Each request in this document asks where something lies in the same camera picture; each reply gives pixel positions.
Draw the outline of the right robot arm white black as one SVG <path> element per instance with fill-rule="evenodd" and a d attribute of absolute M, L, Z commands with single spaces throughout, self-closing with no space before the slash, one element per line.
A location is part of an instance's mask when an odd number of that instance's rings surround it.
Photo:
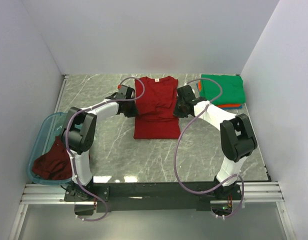
<path fill-rule="evenodd" d="M 241 177 L 243 163 L 258 146 L 252 124 L 246 114 L 233 114 L 213 105 L 213 102 L 221 97 L 222 93 L 223 89 L 219 87 L 219 94 L 211 100 L 207 100 L 204 97 L 196 97 L 192 87 L 188 84 L 177 89 L 174 113 L 180 118 L 191 115 L 193 119 L 181 132 L 173 157 L 174 174 L 184 190 L 195 195 L 213 192 L 215 197 L 220 200 L 226 199 L 236 189 L 236 182 Z M 186 187 L 177 171 L 177 151 L 180 141 L 187 128 L 198 119 L 207 122 L 220 132 L 221 150 L 224 155 L 221 168 L 214 177 L 215 186 L 201 191 Z"/>

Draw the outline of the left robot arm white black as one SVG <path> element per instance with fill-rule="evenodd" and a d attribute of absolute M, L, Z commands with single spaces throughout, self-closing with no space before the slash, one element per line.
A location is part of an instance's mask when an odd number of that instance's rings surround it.
<path fill-rule="evenodd" d="M 124 114 L 127 118 L 137 116 L 135 97 L 134 88 L 120 84 L 118 91 L 103 101 L 89 107 L 71 107 L 68 110 L 60 134 L 72 170 L 73 183 L 68 191 L 74 191 L 82 201 L 96 197 L 89 151 L 94 143 L 98 122 L 120 114 Z"/>

